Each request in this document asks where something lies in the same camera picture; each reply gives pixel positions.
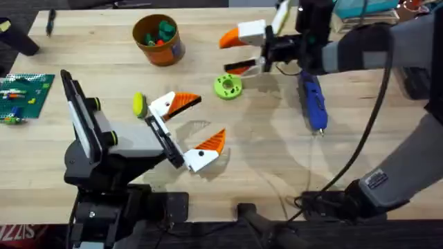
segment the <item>pen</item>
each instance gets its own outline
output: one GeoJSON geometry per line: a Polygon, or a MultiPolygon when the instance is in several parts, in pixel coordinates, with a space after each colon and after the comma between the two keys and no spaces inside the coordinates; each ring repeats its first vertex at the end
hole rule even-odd
{"type": "Polygon", "coordinates": [[[55,10],[54,9],[49,10],[48,24],[46,25],[46,35],[48,35],[49,37],[51,36],[54,29],[55,16],[56,16],[55,10]]]}

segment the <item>green block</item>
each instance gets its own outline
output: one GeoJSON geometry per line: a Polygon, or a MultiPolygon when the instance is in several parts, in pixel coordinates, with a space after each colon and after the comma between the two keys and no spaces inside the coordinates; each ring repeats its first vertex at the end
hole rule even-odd
{"type": "Polygon", "coordinates": [[[164,31],[159,31],[159,39],[162,39],[164,42],[168,42],[173,38],[173,36],[166,34],[164,31]]]}
{"type": "Polygon", "coordinates": [[[175,35],[175,27],[173,25],[170,25],[167,21],[163,20],[159,24],[159,30],[165,32],[169,36],[175,35]]]}

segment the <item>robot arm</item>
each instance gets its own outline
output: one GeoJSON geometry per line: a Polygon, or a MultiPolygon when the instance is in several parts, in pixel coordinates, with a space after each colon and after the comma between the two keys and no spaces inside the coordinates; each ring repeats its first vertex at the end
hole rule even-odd
{"type": "MultiPolygon", "coordinates": [[[[393,39],[392,66],[433,71],[433,59],[439,57],[435,55],[436,37],[443,36],[436,33],[443,32],[436,28],[439,21],[443,21],[443,10],[392,27],[383,24],[362,26],[350,31],[340,41],[328,42],[329,22],[325,20],[329,18],[324,16],[331,8],[327,4],[322,6],[327,2],[300,1],[302,6],[317,4],[310,13],[299,11],[296,29],[300,35],[274,37],[269,31],[270,26],[266,27],[261,59],[257,60],[261,64],[255,65],[267,72],[273,62],[296,59],[304,71],[314,75],[383,68],[390,49],[389,39],[393,39]]],[[[227,65],[225,69],[234,69],[236,65],[244,66],[245,63],[227,65]]],[[[441,92],[431,87],[431,96],[437,96],[434,100],[440,99],[441,92]]],[[[384,214],[406,204],[416,193],[443,177],[440,149],[443,147],[443,127],[441,114],[435,113],[435,107],[439,106],[441,110],[442,105],[435,104],[440,102],[434,100],[431,98],[427,106],[432,115],[423,117],[416,130],[380,166],[346,188],[340,206],[336,208],[337,218],[356,220],[384,214]]]]}
{"type": "MultiPolygon", "coordinates": [[[[394,67],[420,67],[431,71],[434,19],[435,15],[427,15],[390,28],[394,39],[394,67]]],[[[323,70],[337,73],[383,68],[387,52],[377,51],[383,37],[379,33],[366,26],[351,31],[340,41],[329,43],[321,53],[323,70]]]]}

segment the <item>orange container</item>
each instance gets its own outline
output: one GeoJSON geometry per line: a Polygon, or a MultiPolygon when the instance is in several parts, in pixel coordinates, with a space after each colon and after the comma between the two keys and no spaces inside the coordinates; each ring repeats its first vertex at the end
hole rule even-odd
{"type": "Polygon", "coordinates": [[[149,61],[157,66],[172,65],[178,62],[185,54],[185,46],[180,40],[179,27],[173,18],[167,15],[148,15],[143,17],[140,21],[137,21],[132,29],[132,37],[149,61]],[[175,27],[174,37],[163,45],[148,46],[145,44],[146,34],[150,33],[157,36],[159,24],[163,20],[175,27]]]}

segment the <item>blue glue gun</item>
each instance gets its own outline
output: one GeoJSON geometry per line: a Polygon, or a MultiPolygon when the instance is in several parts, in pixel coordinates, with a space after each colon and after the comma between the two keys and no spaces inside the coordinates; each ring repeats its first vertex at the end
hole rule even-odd
{"type": "Polygon", "coordinates": [[[323,135],[323,131],[327,126],[327,112],[325,106],[325,98],[321,93],[320,84],[314,75],[310,75],[305,71],[301,71],[300,80],[305,90],[306,108],[309,116],[309,123],[314,131],[319,131],[323,135]]]}

